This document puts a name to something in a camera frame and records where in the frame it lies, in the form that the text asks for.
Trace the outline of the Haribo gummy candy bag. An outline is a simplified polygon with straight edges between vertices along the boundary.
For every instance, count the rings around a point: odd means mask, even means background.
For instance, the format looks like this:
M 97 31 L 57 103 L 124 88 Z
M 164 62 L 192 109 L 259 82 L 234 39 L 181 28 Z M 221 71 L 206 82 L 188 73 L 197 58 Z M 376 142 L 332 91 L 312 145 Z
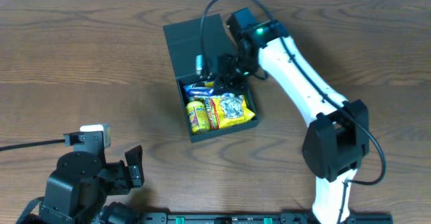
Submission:
M 189 101 L 199 101 L 204 104 L 205 110 L 207 112 L 207 117 L 210 124 L 211 130 L 218 130 L 220 128 L 219 118 L 216 112 L 216 104 L 213 99 L 209 96 L 195 96 L 190 97 Z

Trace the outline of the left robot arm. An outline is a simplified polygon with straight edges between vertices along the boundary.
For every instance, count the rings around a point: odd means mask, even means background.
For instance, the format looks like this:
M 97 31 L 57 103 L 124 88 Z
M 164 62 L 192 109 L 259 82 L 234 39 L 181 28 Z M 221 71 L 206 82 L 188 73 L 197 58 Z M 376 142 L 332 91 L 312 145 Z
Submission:
M 126 195 L 143 186 L 142 147 L 125 153 L 126 160 L 107 163 L 104 154 L 74 151 L 59 158 L 48 177 L 44 196 L 31 200 L 17 223 L 135 223 L 104 207 L 108 196 Z

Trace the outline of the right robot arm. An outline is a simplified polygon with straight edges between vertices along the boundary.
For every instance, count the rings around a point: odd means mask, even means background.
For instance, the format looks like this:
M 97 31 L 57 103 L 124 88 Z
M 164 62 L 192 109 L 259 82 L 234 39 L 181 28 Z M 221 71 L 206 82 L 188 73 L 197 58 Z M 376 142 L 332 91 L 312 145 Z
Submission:
M 238 56 L 218 63 L 218 86 L 244 91 L 246 78 L 258 69 L 281 85 L 307 126 L 302 155 L 316 176 L 312 213 L 319 223 L 347 221 L 350 188 L 369 152 L 367 107 L 360 100 L 349 102 L 329 86 L 277 20 L 258 23 L 244 8 L 226 25 Z

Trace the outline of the black gift box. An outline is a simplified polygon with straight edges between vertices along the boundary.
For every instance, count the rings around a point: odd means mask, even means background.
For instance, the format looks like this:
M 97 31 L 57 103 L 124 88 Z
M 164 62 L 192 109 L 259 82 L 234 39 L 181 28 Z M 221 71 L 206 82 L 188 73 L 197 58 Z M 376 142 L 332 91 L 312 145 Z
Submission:
M 259 117 L 254 116 L 252 120 L 236 126 L 211 130 L 200 135 L 194 135 L 191 132 L 191 125 L 186 109 L 189 99 L 184 91 L 184 86 L 202 80 L 195 73 L 196 56 L 201 54 L 199 25 L 200 20 L 195 19 L 163 27 L 178 92 L 181 98 L 181 106 L 192 143 L 250 129 L 256 127 L 259 123 Z M 210 15 L 205 18 L 204 37 L 205 53 L 207 55 L 215 58 L 223 54 L 236 54 L 235 46 L 228 37 L 219 14 Z

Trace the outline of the yellow Hacks candy bag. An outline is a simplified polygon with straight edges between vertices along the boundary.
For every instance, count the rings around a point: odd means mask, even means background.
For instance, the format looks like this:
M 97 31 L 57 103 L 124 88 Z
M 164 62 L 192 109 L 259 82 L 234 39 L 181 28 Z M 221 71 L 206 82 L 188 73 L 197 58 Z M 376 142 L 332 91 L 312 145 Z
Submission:
M 215 102 L 220 128 L 229 128 L 252 120 L 255 113 L 248 108 L 245 95 L 235 96 L 225 93 L 220 96 L 211 96 Z

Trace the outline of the yellow Mentos bottle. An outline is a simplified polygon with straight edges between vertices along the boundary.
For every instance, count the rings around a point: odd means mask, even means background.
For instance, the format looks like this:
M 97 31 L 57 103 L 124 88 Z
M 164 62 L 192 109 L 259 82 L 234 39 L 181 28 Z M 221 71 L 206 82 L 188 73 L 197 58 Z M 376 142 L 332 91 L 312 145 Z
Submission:
M 203 102 L 189 102 L 186 109 L 193 135 L 206 133 L 210 130 L 210 123 Z

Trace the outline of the purple Dairy Milk bar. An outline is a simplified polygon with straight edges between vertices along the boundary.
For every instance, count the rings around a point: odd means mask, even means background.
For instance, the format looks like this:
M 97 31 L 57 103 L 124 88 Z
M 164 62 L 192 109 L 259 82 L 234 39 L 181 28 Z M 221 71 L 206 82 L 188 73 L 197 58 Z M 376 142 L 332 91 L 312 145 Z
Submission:
M 189 98 L 209 97 L 214 93 L 214 81 L 200 81 L 185 85 L 183 88 Z

